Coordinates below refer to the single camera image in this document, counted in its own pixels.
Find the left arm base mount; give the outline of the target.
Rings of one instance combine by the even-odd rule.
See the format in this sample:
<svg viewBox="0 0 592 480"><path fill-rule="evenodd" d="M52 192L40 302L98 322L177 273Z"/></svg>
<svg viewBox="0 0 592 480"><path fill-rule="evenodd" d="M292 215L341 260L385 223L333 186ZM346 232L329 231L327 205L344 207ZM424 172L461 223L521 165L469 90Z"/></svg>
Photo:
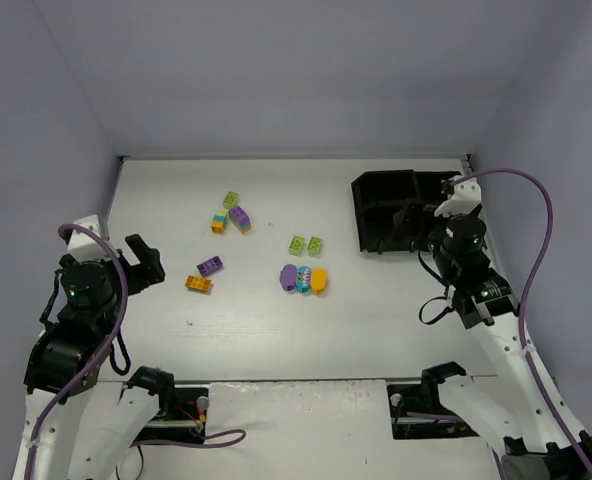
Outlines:
<svg viewBox="0 0 592 480"><path fill-rule="evenodd" d="M158 413L145 427L149 429L204 428L210 406L207 385L180 385L175 388L175 399L163 413Z"/></svg>

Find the purple oval lego block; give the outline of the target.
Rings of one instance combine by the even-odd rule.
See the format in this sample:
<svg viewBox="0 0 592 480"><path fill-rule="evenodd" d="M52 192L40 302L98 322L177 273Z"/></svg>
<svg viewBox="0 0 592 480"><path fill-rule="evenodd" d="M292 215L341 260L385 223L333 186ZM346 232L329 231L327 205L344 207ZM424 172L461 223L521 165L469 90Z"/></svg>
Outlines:
<svg viewBox="0 0 592 480"><path fill-rule="evenodd" d="M296 288L298 267L294 264L286 264L280 271L279 282L284 291L292 291Z"/></svg>

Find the lime green lego brick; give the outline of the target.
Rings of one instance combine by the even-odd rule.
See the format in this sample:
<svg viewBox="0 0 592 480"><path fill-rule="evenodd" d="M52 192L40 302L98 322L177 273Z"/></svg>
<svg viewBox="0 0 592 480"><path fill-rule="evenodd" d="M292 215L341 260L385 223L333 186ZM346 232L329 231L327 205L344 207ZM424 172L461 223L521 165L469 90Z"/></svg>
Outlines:
<svg viewBox="0 0 592 480"><path fill-rule="evenodd" d="M234 208L239 202L239 194L234 191L229 191L223 199L222 205L225 209L230 210Z"/></svg>

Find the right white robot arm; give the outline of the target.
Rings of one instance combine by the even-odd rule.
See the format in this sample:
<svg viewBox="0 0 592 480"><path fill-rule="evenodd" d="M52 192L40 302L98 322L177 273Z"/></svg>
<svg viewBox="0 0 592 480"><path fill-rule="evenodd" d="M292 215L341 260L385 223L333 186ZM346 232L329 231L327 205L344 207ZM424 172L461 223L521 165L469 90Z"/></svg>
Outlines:
<svg viewBox="0 0 592 480"><path fill-rule="evenodd" d="M444 288L437 324L455 313L509 390L493 400L456 362L425 369L417 385L389 388L396 439L473 432L487 443L502 479L592 479L592 434L567 408L521 316L509 283L485 253L479 211L442 213L428 237Z"/></svg>

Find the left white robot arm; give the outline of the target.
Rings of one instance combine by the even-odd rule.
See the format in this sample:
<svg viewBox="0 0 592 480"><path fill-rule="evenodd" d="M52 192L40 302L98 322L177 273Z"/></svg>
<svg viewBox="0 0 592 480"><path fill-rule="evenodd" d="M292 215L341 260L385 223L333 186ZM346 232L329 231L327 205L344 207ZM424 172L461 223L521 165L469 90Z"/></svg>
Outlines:
<svg viewBox="0 0 592 480"><path fill-rule="evenodd" d="M92 445L75 455L82 416L118 341L127 299L163 282L165 272L159 251L137 234L125 239L139 261L132 265L88 228L69 224L59 233L69 245L80 237L90 240L100 256L79 260L68 253L60 260L54 290L67 301L56 321L50 321L49 309L40 317L44 330L25 373L25 427L13 476L107 479L145 425L170 412L177 398L173 374L139 367Z"/></svg>

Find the purple lego brick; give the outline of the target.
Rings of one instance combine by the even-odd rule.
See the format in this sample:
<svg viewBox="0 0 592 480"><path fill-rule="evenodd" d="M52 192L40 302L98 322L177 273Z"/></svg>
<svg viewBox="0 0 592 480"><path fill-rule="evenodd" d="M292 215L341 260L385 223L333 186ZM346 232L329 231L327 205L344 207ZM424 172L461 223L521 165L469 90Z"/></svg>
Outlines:
<svg viewBox="0 0 592 480"><path fill-rule="evenodd" d="M207 278L223 268L223 262L219 256L211 257L197 265L197 271L201 277Z"/></svg>

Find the orange lego brick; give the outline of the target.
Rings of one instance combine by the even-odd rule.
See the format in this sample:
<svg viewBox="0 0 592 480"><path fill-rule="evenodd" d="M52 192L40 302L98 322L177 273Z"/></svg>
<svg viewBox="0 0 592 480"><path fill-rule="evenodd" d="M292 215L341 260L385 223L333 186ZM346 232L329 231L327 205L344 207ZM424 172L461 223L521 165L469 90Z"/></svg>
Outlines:
<svg viewBox="0 0 592 480"><path fill-rule="evenodd" d="M185 288L194 292L209 293L212 282L208 278L189 275L185 281Z"/></svg>

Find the orange oval lego block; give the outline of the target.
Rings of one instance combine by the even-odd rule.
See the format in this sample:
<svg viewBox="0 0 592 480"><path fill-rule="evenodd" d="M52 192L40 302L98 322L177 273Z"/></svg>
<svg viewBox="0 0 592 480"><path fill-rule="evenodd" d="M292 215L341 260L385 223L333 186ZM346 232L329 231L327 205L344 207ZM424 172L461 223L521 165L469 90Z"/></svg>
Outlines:
<svg viewBox="0 0 592 480"><path fill-rule="evenodd" d="M310 291L314 295L321 295L327 286L327 271L323 268L315 268L311 273Z"/></svg>

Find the teal oval face lego block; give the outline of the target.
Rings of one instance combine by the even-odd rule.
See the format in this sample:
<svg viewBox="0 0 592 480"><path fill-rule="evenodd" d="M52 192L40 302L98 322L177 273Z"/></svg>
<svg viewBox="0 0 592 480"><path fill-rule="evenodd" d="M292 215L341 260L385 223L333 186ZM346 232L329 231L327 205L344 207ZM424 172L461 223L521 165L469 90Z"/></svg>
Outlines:
<svg viewBox="0 0 592 480"><path fill-rule="evenodd" d="M307 293L311 287L312 269L307 266L300 266L297 269L295 288L300 293Z"/></svg>

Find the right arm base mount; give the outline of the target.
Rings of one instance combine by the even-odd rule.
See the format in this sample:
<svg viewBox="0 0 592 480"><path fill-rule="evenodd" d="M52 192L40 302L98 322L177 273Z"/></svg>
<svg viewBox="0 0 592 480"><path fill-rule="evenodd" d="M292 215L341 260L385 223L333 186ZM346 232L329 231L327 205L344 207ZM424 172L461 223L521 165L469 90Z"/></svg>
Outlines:
<svg viewBox="0 0 592 480"><path fill-rule="evenodd" d="M394 440L477 437L465 423L449 420L453 412L431 406L420 383L390 383L386 388Z"/></svg>

